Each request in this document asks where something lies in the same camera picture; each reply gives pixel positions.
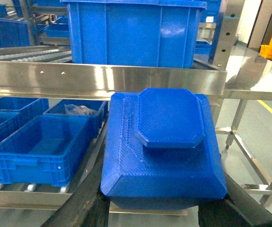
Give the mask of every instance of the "crate handle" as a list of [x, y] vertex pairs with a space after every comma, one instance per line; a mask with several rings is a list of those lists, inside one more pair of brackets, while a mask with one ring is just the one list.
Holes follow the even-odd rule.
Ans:
[[16, 157], [14, 160], [14, 164], [18, 166], [37, 166], [36, 159], [27, 159], [24, 157]]

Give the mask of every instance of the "octagonal lid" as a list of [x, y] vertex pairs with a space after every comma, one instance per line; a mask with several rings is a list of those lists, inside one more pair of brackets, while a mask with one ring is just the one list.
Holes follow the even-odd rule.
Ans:
[[200, 100], [186, 89], [147, 88], [135, 135], [148, 148], [194, 148], [204, 138]]

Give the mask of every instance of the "plastic bag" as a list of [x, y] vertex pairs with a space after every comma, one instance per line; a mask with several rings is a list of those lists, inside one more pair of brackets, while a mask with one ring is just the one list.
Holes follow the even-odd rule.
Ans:
[[65, 110], [67, 115], [94, 115], [97, 112], [84, 105], [77, 106], [74, 104], [65, 105]]

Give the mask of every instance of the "floor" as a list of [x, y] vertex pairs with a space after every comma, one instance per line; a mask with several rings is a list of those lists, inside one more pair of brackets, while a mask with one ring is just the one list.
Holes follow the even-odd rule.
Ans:
[[[242, 46], [233, 49], [234, 55], [253, 55], [251, 50]], [[266, 101], [272, 108], [272, 101]], [[220, 113], [217, 127], [230, 126], [234, 117], [238, 100], [225, 100]], [[249, 101], [246, 107], [239, 133], [244, 138], [249, 149], [256, 155], [272, 176], [272, 114], [259, 102]], [[217, 135], [222, 163], [225, 171], [239, 184], [261, 183], [255, 175], [250, 164], [247, 162], [236, 143], [228, 152], [223, 152], [225, 147], [225, 135]], [[261, 196], [253, 196], [257, 201]], [[272, 213], [272, 204], [268, 207]], [[188, 210], [184, 217], [160, 216], [160, 215], [133, 215], [133, 214], [110, 214], [110, 227], [198, 227], [198, 208]], [[39, 227], [53, 211], [41, 210], [12, 210], [0, 209], [0, 227]]]

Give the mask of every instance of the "yellow bucket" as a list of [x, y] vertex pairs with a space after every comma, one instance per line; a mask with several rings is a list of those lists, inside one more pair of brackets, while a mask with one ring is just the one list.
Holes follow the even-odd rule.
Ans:
[[272, 59], [272, 39], [269, 45], [261, 45], [260, 55], [267, 59]]

